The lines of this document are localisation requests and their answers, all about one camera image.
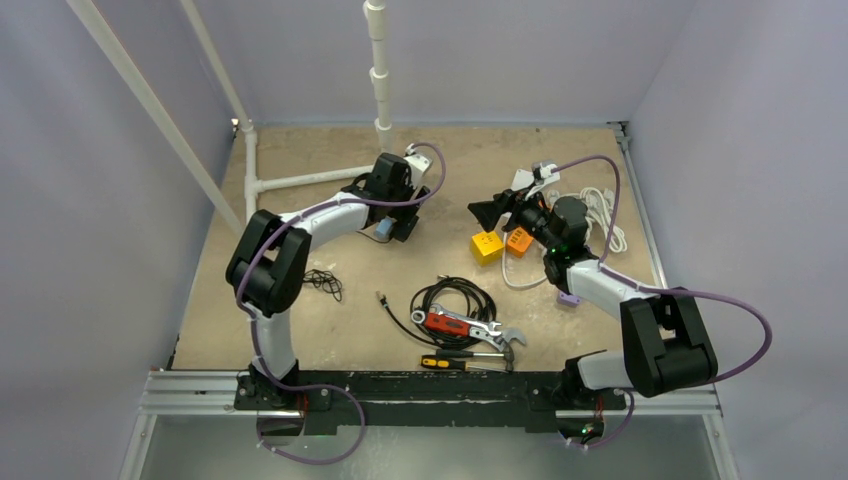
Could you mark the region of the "yellow cube socket adapter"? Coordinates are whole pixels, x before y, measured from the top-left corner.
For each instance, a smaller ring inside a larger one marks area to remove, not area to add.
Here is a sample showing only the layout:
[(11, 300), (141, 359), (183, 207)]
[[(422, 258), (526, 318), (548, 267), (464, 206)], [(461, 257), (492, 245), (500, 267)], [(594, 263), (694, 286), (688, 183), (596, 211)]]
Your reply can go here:
[(496, 232), (482, 231), (471, 237), (469, 249), (475, 262), (485, 267), (501, 259), (505, 245)]

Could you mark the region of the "purple power strip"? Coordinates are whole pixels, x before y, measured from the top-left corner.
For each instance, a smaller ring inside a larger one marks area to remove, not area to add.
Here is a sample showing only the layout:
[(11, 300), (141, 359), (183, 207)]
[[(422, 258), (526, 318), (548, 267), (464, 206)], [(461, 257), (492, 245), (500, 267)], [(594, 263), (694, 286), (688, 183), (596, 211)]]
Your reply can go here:
[(556, 301), (558, 305), (570, 308), (578, 307), (582, 303), (582, 299), (579, 296), (564, 291), (558, 292)]

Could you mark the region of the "orange power strip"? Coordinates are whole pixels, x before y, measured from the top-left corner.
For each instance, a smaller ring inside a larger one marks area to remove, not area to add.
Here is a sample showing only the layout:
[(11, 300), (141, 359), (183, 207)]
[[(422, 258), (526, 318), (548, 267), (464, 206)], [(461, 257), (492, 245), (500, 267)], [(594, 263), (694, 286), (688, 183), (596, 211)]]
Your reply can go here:
[(516, 258), (523, 258), (532, 246), (534, 239), (521, 227), (517, 227), (506, 235), (506, 251)]

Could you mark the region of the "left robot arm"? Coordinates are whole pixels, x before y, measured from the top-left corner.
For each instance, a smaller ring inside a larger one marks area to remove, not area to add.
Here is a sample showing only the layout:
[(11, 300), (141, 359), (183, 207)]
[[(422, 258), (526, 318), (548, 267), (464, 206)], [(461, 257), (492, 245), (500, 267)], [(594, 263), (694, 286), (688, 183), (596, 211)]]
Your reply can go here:
[(310, 254), (349, 233), (373, 227), (380, 241), (404, 242), (432, 191), (423, 177), (432, 160), (407, 149), (382, 153), (372, 169), (329, 199), (295, 212), (258, 210), (249, 219), (225, 272), (237, 305), (248, 315), (253, 369), (263, 377), (259, 395), (272, 408), (297, 399), (297, 359), (291, 339), (291, 308), (298, 298)]

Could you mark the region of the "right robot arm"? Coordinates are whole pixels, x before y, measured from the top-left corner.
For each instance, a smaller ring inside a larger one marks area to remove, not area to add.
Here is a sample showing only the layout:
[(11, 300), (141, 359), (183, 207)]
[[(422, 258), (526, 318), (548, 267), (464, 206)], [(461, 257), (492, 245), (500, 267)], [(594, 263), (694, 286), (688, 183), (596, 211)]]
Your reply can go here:
[(588, 208), (581, 200), (562, 197), (547, 207), (540, 194), (507, 189), (468, 209), (486, 232), (502, 217), (504, 231), (523, 229), (545, 249), (549, 283), (619, 321), (621, 350), (566, 361), (561, 392), (569, 404), (584, 407), (601, 390), (616, 388), (655, 397), (717, 376), (717, 357), (695, 299), (680, 289), (644, 292), (635, 280), (606, 269), (586, 244)]

